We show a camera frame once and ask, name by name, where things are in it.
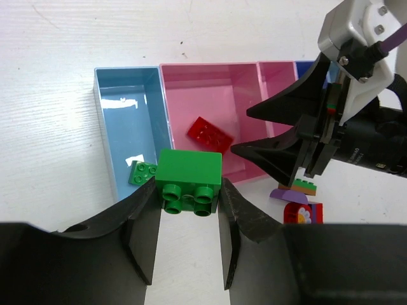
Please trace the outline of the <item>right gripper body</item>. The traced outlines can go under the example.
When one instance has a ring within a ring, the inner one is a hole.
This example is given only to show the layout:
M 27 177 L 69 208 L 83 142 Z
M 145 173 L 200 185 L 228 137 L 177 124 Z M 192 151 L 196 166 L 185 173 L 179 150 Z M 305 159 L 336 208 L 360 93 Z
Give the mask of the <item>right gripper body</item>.
M 313 140 L 302 163 L 307 178 L 322 175 L 341 144 L 343 129 L 339 127 L 339 122 L 343 115 L 349 84 L 349 79 L 329 83 L 323 91 Z

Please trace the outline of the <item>red curved lego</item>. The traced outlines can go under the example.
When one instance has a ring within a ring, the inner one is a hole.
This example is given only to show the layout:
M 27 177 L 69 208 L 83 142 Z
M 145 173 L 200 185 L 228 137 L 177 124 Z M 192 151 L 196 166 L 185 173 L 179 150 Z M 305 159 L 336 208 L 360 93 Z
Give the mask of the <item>red curved lego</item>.
M 200 116 L 191 125 L 187 136 L 209 151 L 221 154 L 228 151 L 234 140 L 230 134 Z

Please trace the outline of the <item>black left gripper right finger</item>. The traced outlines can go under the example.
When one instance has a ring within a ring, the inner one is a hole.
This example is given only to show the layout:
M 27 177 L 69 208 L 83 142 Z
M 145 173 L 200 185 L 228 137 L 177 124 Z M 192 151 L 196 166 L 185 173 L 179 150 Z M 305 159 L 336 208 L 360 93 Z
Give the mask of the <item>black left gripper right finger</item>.
M 218 200 L 232 304 L 405 304 L 406 227 L 281 224 L 228 180 Z

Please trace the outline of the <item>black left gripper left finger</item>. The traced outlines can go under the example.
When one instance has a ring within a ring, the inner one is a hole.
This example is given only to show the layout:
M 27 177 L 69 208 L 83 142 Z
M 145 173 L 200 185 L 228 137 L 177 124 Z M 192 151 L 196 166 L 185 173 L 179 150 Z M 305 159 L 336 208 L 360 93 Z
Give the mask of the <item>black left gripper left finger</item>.
M 1 224 L 2 304 L 143 304 L 161 200 L 154 180 L 64 232 Z

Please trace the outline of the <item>small green lego brick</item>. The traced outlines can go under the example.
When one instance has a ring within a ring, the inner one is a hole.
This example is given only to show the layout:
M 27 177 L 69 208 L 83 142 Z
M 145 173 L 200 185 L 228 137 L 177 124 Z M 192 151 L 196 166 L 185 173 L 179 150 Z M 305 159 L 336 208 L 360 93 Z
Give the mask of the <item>small green lego brick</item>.
M 151 163 L 133 161 L 128 183 L 141 186 L 156 175 L 157 166 Z

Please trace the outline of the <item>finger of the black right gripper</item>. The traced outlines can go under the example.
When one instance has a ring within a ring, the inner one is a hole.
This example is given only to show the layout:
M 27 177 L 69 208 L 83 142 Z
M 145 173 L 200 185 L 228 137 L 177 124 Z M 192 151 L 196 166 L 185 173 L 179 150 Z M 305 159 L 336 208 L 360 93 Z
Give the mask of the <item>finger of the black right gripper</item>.
M 291 86 L 248 108 L 248 117 L 295 125 L 302 115 L 317 115 L 330 59 L 320 53 L 311 68 Z
M 266 172 L 280 184 L 290 186 L 301 163 L 302 140 L 296 130 L 272 138 L 231 146 L 231 152 Z

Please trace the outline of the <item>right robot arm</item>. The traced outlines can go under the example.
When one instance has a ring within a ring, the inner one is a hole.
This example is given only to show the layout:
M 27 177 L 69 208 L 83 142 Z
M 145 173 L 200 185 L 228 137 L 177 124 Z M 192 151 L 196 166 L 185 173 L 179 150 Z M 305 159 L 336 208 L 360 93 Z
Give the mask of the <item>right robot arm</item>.
M 327 83 L 330 60 L 320 54 L 291 86 L 250 107 L 251 118 L 289 125 L 278 136 L 235 144 L 232 153 L 258 166 L 285 186 L 299 168 L 322 175 L 332 160 L 406 177 L 406 81 L 396 74 L 388 90 L 401 109 L 382 107 L 378 97 L 339 124 L 350 79 Z

